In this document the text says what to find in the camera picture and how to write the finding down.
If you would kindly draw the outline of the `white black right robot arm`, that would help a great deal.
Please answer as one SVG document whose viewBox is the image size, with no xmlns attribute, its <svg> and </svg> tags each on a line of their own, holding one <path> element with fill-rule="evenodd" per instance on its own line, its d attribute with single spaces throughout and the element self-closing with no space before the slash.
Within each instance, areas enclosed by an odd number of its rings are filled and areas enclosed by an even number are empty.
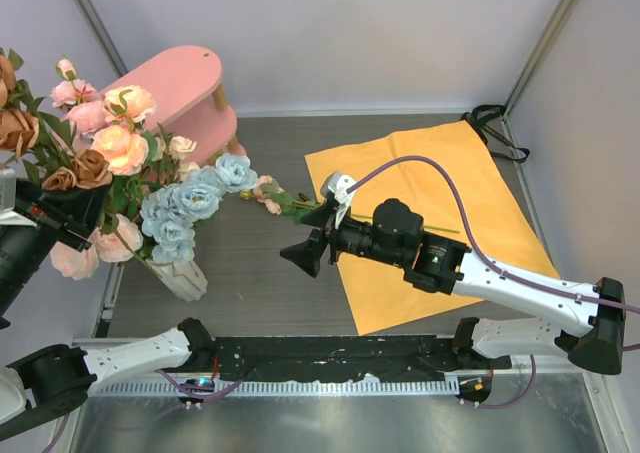
<svg viewBox="0 0 640 453">
<path fill-rule="evenodd" d="M 521 320 L 461 320 L 451 353 L 462 367 L 507 355 L 558 355 L 590 372 L 622 371 L 626 315 L 617 280 L 576 283 L 513 268 L 425 232 L 422 217 L 397 199 L 377 206 L 369 223 L 353 219 L 335 200 L 301 221 L 311 226 L 309 237 L 280 255 L 311 277 L 323 254 L 331 263 L 351 254 L 401 269 L 418 290 L 479 298 L 526 314 Z"/>
</svg>

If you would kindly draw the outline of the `rust brown rose stem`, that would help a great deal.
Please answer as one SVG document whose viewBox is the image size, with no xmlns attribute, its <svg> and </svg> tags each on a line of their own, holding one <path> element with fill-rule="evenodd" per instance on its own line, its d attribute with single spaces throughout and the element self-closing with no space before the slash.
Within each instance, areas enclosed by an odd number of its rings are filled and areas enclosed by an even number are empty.
<svg viewBox="0 0 640 453">
<path fill-rule="evenodd" d="M 42 98 L 35 96 L 28 82 L 19 78 L 23 61 L 12 49 L 1 53 L 1 149 L 8 153 L 8 162 L 25 170 L 28 181 L 44 189 L 40 182 L 45 176 L 47 147 L 50 137 L 42 137 L 41 118 L 59 115 L 42 111 Z"/>
</svg>

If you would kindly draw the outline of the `pink rose flower stem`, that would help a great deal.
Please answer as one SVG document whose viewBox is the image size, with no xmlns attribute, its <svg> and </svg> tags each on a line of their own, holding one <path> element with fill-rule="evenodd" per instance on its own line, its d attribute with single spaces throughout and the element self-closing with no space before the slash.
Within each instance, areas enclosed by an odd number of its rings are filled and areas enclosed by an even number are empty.
<svg viewBox="0 0 640 453">
<path fill-rule="evenodd" d="M 99 91 L 78 76 L 74 64 L 62 58 L 56 64 L 61 81 L 51 90 L 53 107 L 65 113 L 76 133 L 90 136 L 107 126 L 106 111 Z"/>
</svg>

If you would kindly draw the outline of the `large peach peony stem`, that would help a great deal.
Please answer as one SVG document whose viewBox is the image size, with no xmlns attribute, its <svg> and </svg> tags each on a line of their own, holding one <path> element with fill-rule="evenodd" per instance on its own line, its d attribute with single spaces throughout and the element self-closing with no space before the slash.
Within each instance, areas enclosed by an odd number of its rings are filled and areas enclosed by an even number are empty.
<svg viewBox="0 0 640 453">
<path fill-rule="evenodd" d="M 146 182 L 158 148 L 144 126 L 155 101 L 139 86 L 112 89 L 101 96 L 107 126 L 93 135 L 78 135 L 61 110 L 40 120 L 44 128 L 40 135 L 52 140 L 45 150 L 46 174 L 40 182 L 44 189 L 111 186 L 89 249 L 74 252 L 57 243 L 51 251 L 54 268 L 74 280 L 91 277 L 101 263 L 146 260 L 153 246 L 141 230 L 141 206 L 149 194 Z"/>
</svg>

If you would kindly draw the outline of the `peach rose flower stem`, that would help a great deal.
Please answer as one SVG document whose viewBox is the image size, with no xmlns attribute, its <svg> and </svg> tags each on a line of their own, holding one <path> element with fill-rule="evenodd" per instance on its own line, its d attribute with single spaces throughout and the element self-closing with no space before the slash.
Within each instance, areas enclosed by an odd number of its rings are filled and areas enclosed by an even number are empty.
<svg viewBox="0 0 640 453">
<path fill-rule="evenodd" d="M 159 183 L 182 182 L 192 170 L 199 169 L 196 162 L 188 160 L 198 146 L 195 140 L 175 135 L 162 125 L 154 138 L 158 141 L 158 148 L 151 160 L 151 175 Z"/>
</svg>

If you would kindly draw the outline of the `small pink bud stem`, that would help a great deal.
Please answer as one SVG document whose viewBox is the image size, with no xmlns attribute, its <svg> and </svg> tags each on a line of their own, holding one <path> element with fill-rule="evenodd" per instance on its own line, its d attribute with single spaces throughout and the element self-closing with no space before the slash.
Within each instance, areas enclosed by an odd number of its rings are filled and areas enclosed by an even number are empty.
<svg viewBox="0 0 640 453">
<path fill-rule="evenodd" d="M 256 186 L 252 190 L 241 191 L 240 196 L 246 200 L 257 201 L 272 215 L 291 217 L 295 224 L 300 224 L 305 214 L 321 205 L 319 201 L 305 194 L 292 195 L 268 175 L 259 176 Z"/>
</svg>

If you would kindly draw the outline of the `blue flower stem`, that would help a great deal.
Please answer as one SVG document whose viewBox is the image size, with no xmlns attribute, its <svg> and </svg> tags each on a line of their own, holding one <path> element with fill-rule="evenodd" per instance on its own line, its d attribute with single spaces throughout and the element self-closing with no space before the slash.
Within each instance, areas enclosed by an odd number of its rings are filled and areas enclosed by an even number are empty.
<svg viewBox="0 0 640 453">
<path fill-rule="evenodd" d="M 141 206 L 142 233 L 153 241 L 151 261 L 193 260 L 195 228 L 218 211 L 225 194 L 251 190 L 257 183 L 248 156 L 225 153 L 214 165 L 193 170 L 184 181 L 151 193 Z"/>
</svg>

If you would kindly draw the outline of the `orange yellow wrapping paper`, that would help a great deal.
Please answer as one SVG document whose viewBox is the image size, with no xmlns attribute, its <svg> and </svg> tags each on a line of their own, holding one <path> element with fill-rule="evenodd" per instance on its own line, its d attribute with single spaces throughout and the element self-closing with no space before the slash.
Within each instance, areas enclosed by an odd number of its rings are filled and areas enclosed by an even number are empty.
<svg viewBox="0 0 640 453">
<path fill-rule="evenodd" d="M 465 121 L 393 132 L 306 155 L 315 188 L 340 172 L 360 180 L 333 235 L 335 260 L 359 334 L 476 303 L 453 293 L 470 243 L 511 266 L 558 273 L 480 136 Z"/>
</svg>

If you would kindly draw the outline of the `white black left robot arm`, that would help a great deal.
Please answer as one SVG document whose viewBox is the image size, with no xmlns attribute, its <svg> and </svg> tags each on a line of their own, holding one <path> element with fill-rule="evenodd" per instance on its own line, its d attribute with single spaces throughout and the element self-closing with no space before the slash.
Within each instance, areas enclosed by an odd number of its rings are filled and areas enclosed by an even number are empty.
<svg viewBox="0 0 640 453">
<path fill-rule="evenodd" d="M 109 189 L 46 192 L 11 169 L 1 172 L 1 309 L 8 310 L 56 243 L 88 251 Z M 102 388 L 154 370 L 205 370 L 206 328 L 188 318 L 155 337 L 87 349 L 56 344 L 1 369 L 1 437 L 17 436 L 80 407 Z"/>
</svg>

